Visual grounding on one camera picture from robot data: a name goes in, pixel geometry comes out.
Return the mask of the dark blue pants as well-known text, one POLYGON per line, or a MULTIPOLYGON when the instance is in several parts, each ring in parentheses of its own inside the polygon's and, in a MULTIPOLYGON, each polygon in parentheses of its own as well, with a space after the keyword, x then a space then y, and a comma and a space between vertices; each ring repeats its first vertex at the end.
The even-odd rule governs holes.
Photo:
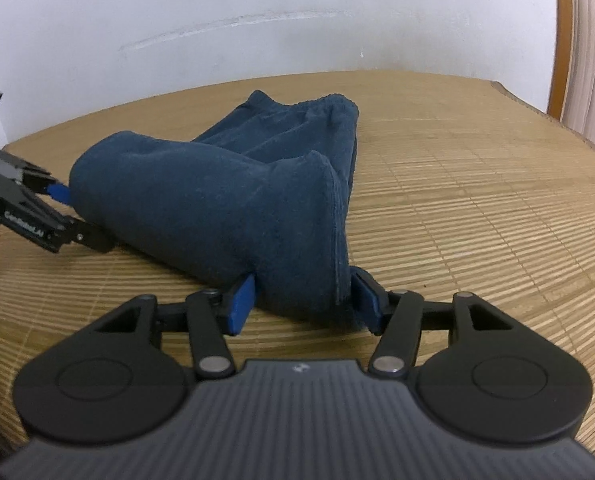
POLYGON ((253 276, 268 311, 352 326, 345 226, 358 117, 340 94, 287 105, 255 91, 188 142, 114 133, 73 165, 72 205, 208 285, 253 276))

